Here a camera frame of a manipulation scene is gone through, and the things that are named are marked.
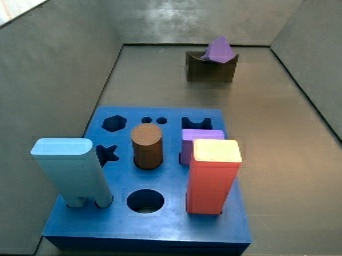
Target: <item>red block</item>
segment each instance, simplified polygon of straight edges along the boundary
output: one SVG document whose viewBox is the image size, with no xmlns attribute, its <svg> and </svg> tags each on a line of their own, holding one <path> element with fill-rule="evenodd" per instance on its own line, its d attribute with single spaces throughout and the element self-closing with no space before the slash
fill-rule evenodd
<svg viewBox="0 0 342 256">
<path fill-rule="evenodd" d="M 221 214 L 241 163 L 237 141 L 194 141 L 187 187 L 188 213 Z"/>
</svg>

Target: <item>brown cylinder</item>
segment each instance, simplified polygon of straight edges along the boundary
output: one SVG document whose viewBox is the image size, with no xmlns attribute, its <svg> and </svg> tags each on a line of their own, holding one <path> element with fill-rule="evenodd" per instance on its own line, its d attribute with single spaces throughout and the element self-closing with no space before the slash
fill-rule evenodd
<svg viewBox="0 0 342 256">
<path fill-rule="evenodd" d="M 163 162 L 163 133 L 154 124 L 142 124 L 131 133 L 135 165 L 144 170 L 155 169 Z"/>
</svg>

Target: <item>purple shape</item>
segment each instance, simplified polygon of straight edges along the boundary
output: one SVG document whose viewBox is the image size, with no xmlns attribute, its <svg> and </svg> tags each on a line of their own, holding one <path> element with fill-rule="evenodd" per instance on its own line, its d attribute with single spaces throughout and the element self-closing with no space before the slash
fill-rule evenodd
<svg viewBox="0 0 342 256">
<path fill-rule="evenodd" d="M 206 54 L 201 57 L 201 59 L 225 64 L 234 57 L 235 53 L 233 52 L 227 38 L 221 36 L 210 43 L 206 49 Z"/>
<path fill-rule="evenodd" d="M 195 139 L 225 140 L 225 133 L 222 130 L 183 129 L 182 152 L 179 155 L 179 162 L 182 165 L 190 165 Z"/>
</svg>

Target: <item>round hole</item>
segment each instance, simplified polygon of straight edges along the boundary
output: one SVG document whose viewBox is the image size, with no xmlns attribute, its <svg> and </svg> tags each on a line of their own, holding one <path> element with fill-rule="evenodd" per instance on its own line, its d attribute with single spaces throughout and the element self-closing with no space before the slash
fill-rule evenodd
<svg viewBox="0 0 342 256">
<path fill-rule="evenodd" d="M 128 196 L 127 205 L 138 213 L 152 213 L 163 207 L 164 197 L 155 190 L 140 189 Z"/>
<path fill-rule="evenodd" d="M 156 122 L 158 122 L 159 124 L 166 124 L 166 123 L 167 123 L 167 119 L 166 119 L 164 117 L 159 117 L 159 118 L 156 119 Z"/>
<path fill-rule="evenodd" d="M 146 117 L 143 117 L 142 118 L 142 123 L 152 123 L 152 118 L 151 117 L 148 117 L 148 116 L 146 116 Z"/>
</svg>

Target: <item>blue shape sorter board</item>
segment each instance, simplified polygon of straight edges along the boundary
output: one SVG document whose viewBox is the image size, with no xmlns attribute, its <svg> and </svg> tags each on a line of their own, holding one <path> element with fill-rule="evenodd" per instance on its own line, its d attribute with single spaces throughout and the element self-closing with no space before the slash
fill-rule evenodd
<svg viewBox="0 0 342 256">
<path fill-rule="evenodd" d="M 135 166 L 131 143 L 131 131 L 144 122 L 156 124 L 163 131 L 163 163 L 150 171 Z M 115 149 L 115 157 L 108 157 L 103 166 L 114 203 L 99 209 L 87 200 L 86 206 L 76 209 L 68 208 L 62 196 L 58 197 L 43 236 L 60 249 L 243 253 L 251 234 L 238 179 L 221 215 L 186 212 L 188 166 L 179 164 L 182 128 L 223 130 L 229 138 L 217 109 L 96 109 L 84 137 L 95 147 Z M 135 212 L 127 205 L 128 196 L 140 189 L 155 190 L 164 198 L 163 207 L 152 213 Z"/>
</svg>

